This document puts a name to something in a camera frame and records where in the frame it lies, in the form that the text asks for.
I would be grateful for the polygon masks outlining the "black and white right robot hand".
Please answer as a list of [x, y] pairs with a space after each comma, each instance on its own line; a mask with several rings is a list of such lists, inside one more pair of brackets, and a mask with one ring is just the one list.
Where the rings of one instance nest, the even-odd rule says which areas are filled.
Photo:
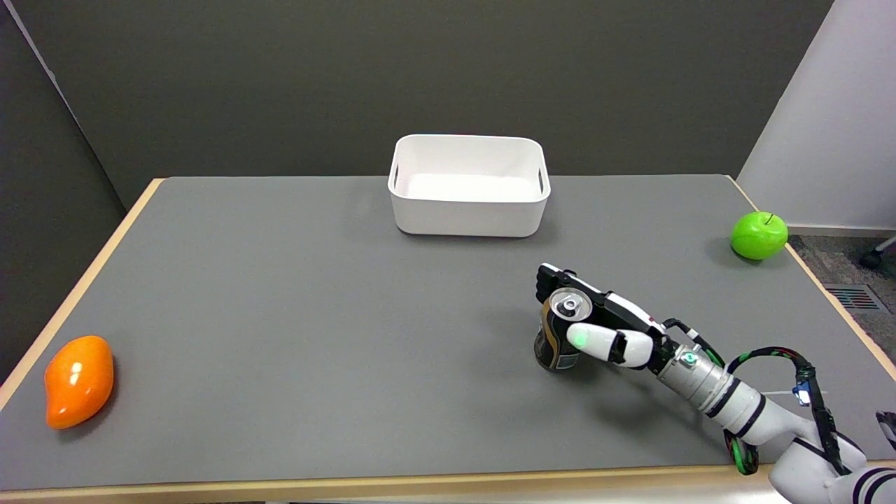
[[541, 304], [535, 360], [549, 371], [572, 369], [582, 354], [657, 374], [680, 344], [668, 329], [628, 299], [544, 262], [535, 275]]

